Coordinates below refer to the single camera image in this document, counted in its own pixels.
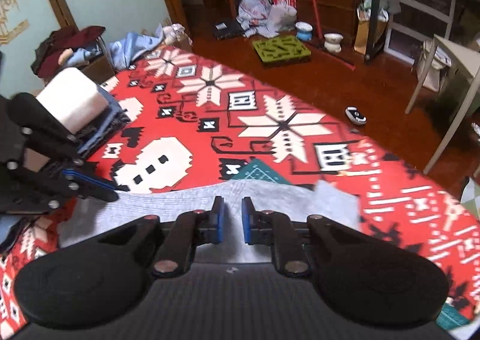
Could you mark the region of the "grey polo shirt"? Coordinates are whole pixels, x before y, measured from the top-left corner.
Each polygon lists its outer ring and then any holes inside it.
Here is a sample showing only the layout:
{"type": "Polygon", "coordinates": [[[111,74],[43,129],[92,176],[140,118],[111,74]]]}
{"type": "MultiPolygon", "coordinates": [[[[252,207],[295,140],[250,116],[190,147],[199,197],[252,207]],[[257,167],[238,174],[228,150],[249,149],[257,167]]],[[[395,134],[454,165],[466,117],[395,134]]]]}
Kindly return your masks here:
{"type": "Polygon", "coordinates": [[[121,191],[115,202],[80,199],[72,216],[58,226],[58,244],[68,247],[87,238],[113,230],[145,215],[161,222],[173,222],[185,212],[211,210],[214,199],[224,199],[224,240],[198,247],[195,259],[202,263],[264,263],[271,260],[270,249],[245,244],[242,228],[242,198],[250,197],[256,210],[285,213],[293,222],[304,222],[320,214],[354,230],[360,229],[360,200],[325,181],[312,190],[259,180],[229,180],[210,186],[158,194],[121,191]]]}

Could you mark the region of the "pile of clothes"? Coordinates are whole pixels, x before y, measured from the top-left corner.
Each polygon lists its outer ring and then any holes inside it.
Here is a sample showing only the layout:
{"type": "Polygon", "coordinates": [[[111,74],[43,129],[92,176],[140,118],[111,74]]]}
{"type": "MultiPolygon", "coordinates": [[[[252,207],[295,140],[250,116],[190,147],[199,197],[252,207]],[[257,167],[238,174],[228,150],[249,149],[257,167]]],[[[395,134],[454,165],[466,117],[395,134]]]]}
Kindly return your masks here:
{"type": "Polygon", "coordinates": [[[185,42],[193,44],[182,24],[159,25],[154,35],[127,33],[122,39],[103,43],[102,26],[89,26],[82,30],[63,27],[53,31],[35,49],[35,60],[31,64],[32,73],[39,79],[51,79],[65,68],[83,68],[98,57],[104,56],[115,71],[131,66],[143,55],[160,46],[172,46],[185,42]]]}

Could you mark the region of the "folded white towel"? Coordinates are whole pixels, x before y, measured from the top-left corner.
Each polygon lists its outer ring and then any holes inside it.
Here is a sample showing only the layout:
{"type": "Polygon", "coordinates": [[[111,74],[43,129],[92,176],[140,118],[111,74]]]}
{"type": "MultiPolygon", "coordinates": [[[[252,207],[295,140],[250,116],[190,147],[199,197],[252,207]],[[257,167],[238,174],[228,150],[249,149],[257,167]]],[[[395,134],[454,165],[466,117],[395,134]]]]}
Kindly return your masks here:
{"type": "Polygon", "coordinates": [[[72,67],[58,72],[36,99],[72,134],[86,127],[109,105],[97,84],[72,67]]]}

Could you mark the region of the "folded blue jeans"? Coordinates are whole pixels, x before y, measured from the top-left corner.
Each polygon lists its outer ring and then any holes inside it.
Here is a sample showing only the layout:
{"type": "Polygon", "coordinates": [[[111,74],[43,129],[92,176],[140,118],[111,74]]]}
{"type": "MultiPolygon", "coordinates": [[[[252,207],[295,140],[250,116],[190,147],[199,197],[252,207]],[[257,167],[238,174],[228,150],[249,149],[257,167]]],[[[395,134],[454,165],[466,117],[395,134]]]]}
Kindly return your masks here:
{"type": "Polygon", "coordinates": [[[131,122],[120,103],[108,91],[97,86],[107,101],[107,107],[94,120],[76,133],[77,153],[81,158],[94,154],[109,138],[131,122]]]}

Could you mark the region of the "green cutting mat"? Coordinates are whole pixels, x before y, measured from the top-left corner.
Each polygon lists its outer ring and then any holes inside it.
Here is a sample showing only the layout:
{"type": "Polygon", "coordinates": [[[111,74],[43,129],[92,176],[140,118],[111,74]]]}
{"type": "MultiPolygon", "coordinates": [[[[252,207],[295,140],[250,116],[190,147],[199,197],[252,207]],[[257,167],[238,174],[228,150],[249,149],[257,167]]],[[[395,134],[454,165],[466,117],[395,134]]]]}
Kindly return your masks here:
{"type": "MultiPolygon", "coordinates": [[[[236,180],[256,180],[265,181],[268,183],[278,183],[290,185],[290,182],[278,174],[275,170],[268,167],[261,160],[253,160],[246,166],[241,167],[239,172],[231,179],[236,180]]],[[[442,311],[437,319],[437,323],[445,330],[456,330],[460,327],[466,327],[471,324],[467,318],[462,316],[456,308],[453,307],[452,302],[445,302],[442,311]]]]}

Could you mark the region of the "red christmas pattern blanket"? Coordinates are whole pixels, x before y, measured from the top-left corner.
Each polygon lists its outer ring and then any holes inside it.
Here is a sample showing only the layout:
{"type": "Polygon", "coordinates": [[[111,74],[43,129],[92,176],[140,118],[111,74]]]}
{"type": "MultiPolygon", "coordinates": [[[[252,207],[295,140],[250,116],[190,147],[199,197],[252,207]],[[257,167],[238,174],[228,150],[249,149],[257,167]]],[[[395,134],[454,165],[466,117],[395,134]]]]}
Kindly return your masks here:
{"type": "Polygon", "coordinates": [[[81,158],[81,166],[25,168],[82,169],[112,183],[118,194],[225,183],[255,159],[292,186],[312,190],[325,181],[360,200],[357,231],[439,267],[448,279],[446,302],[471,324],[445,330],[437,323],[441,312],[411,329],[349,321],[310,280],[280,274],[270,250],[264,263],[202,263],[194,255],[188,272],[154,280],[138,305],[103,325],[38,325],[20,310],[14,282],[25,265],[63,249],[59,224],[78,200],[95,199],[77,197],[46,214],[1,214],[3,339],[479,337],[479,222],[453,195],[371,138],[267,83],[180,49],[158,49],[97,86],[114,96],[131,122],[81,158]]]}

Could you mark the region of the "small white floor gadget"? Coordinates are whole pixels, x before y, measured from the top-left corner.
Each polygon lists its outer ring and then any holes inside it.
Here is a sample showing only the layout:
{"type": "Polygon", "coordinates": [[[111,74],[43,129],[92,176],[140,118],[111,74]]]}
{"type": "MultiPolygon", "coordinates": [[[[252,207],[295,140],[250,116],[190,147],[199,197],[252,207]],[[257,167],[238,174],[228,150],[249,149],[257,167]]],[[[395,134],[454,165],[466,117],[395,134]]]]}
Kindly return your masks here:
{"type": "Polygon", "coordinates": [[[366,116],[364,116],[360,111],[358,110],[357,107],[354,106],[348,106],[345,109],[345,114],[347,118],[357,126],[363,126],[367,122],[366,116]]]}

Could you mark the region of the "beige plastic chair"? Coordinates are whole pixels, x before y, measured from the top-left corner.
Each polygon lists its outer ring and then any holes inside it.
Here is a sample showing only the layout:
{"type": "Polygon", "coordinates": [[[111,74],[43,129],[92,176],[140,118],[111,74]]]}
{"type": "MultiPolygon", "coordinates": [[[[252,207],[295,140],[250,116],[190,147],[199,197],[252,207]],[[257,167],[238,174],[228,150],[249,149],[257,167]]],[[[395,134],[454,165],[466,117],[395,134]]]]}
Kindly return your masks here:
{"type": "Polygon", "coordinates": [[[454,134],[456,134],[462,121],[468,116],[468,112],[473,112],[471,105],[476,95],[479,94],[479,49],[470,49],[439,35],[434,35],[431,41],[430,51],[427,54],[425,64],[422,67],[420,77],[417,80],[416,87],[408,102],[405,113],[409,114],[412,111],[438,49],[442,49],[451,59],[451,67],[439,91],[439,97],[443,102],[443,107],[448,103],[448,96],[451,100],[451,102],[449,102],[449,105],[451,105],[451,115],[449,117],[450,126],[433,156],[423,169],[423,174],[428,174],[431,169],[433,169],[454,134]]]}

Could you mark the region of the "white ceramic cup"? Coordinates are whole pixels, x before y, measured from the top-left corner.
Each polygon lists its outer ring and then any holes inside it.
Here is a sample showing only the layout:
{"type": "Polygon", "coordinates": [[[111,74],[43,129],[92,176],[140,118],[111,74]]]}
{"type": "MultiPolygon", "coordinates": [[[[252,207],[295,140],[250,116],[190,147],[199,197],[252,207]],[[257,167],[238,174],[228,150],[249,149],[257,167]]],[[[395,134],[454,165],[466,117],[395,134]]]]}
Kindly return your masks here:
{"type": "Polygon", "coordinates": [[[342,51],[341,43],[343,35],[338,33],[324,34],[324,48],[330,53],[339,53],[342,51]]]}

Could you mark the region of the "green patterned floor tray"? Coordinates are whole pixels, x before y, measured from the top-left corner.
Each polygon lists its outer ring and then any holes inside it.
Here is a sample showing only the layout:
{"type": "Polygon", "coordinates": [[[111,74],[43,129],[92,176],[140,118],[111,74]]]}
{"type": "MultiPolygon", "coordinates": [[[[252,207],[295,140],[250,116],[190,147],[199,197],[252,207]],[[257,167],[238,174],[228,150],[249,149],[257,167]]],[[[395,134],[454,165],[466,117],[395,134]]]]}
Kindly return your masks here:
{"type": "Polygon", "coordinates": [[[255,40],[252,47],[265,65],[309,60],[312,55],[312,52],[294,35],[255,40]]]}

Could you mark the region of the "blue ceramic cup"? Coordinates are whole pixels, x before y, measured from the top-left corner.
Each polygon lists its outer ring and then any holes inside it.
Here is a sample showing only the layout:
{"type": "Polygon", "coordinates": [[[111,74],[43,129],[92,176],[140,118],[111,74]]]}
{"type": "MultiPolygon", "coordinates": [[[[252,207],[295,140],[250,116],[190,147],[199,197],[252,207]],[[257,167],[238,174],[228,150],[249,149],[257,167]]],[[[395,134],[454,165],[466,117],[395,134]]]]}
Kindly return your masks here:
{"type": "Polygon", "coordinates": [[[304,42],[312,40],[313,27],[311,24],[307,22],[297,22],[295,24],[295,30],[298,40],[304,42]]]}

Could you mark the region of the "white drawer unit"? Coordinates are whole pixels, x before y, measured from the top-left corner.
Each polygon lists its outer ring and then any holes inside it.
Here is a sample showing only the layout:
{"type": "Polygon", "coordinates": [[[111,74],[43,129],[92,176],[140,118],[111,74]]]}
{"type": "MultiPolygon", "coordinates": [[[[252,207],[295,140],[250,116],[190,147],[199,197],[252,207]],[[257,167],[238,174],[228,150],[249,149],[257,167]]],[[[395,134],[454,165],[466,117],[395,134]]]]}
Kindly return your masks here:
{"type": "Polygon", "coordinates": [[[400,13],[391,16],[385,35],[384,52],[412,64],[416,50],[434,35],[448,39],[456,0],[398,0],[400,13]]]}

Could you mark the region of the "wooden drawer chest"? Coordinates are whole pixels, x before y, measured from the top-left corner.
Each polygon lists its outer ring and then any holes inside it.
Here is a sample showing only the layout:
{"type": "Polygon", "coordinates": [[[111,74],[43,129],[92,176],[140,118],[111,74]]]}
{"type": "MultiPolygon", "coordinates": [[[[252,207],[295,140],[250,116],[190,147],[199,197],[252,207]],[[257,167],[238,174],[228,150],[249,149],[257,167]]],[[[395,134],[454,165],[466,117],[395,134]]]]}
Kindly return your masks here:
{"type": "MultiPolygon", "coordinates": [[[[296,0],[298,20],[315,26],[313,3],[312,0],[296,0]]],[[[315,3],[322,32],[341,34],[343,42],[352,46],[358,26],[356,8],[360,0],[315,0],[315,3]]]]}

